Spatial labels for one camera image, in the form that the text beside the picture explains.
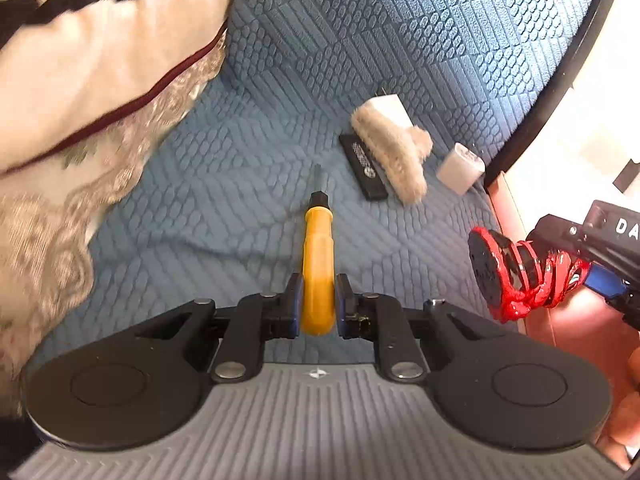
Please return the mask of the orange handled screwdriver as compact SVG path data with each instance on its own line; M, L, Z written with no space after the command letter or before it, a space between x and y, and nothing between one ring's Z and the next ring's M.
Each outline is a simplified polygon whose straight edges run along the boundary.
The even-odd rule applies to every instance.
M327 183L326 170L315 164L303 244L302 331L311 336L328 334L335 323L333 212Z

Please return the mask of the red black round object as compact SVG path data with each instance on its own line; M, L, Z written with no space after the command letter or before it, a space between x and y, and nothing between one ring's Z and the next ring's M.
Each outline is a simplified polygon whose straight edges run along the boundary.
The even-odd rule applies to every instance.
M507 323L552 309L588 276L591 264L561 249L538 249L477 226L468 237L473 273L492 317Z

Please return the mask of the fluffy beige hair clip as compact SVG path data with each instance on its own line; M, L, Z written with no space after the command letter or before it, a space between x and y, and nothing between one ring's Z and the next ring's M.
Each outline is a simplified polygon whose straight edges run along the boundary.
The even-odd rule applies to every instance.
M352 128L385 171L404 205L414 205L427 193L423 163L431 155L430 134L418 126L398 126L370 103L350 116Z

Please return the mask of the pink cardboard box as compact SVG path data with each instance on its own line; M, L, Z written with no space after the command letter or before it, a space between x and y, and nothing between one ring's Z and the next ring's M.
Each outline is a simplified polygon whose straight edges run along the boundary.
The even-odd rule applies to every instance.
M488 186L488 194L503 234L512 240L526 237L527 228L535 221L527 224L523 220L504 172ZM639 347L639 335L623 323L620 312L608 307L592 290L583 287L555 309L534 311L524 322L518 322L518 329L594 364L610 382L614 408L627 394L638 393L627 362ZM608 435L608 427L602 430L597 447L623 470L631 466L627 449Z

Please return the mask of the blue textured sofa cover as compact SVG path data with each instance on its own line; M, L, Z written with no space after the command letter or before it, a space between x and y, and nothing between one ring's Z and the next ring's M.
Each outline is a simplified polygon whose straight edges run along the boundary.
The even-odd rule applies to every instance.
M146 164L90 244L94 284L32 366L212 297L284 287L322 177L335 266L360 292L409 308L486 304L466 249L496 223L480 185L436 178L463 144L490 162L549 83L591 0L234 0L220 75ZM398 96L432 137L427 196L366 200L338 138L354 109Z

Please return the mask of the black rectangular lighter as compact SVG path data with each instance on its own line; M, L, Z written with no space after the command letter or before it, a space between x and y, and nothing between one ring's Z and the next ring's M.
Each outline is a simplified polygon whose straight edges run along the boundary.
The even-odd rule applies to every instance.
M341 144L364 198L369 202L387 200L386 187L360 137L355 133L342 133L338 136L338 142Z

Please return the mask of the small white charger plug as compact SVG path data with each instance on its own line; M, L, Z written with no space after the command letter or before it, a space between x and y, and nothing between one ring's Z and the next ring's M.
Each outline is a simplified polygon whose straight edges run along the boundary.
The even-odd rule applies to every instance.
M484 160L463 144L456 143L438 167L436 177L451 191L464 195L484 172Z

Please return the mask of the large white charger plug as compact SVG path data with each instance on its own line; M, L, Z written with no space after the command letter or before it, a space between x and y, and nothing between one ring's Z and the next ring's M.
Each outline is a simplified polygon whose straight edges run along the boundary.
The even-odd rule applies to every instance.
M380 94L368 99L364 105L380 113L399 128L412 126L411 118L397 94Z

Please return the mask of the beige lace cloth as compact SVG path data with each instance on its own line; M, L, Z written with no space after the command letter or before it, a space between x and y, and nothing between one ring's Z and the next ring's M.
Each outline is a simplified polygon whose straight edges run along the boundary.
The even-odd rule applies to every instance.
M94 284L89 243L192 110L226 54L225 34L146 104L1 179L1 414L22 412L24 369Z

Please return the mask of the striped patterned pillow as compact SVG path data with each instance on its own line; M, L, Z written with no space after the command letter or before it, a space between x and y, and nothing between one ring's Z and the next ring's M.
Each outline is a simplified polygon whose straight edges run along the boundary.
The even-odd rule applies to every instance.
M144 107L220 40L231 0L1 0L1 169Z

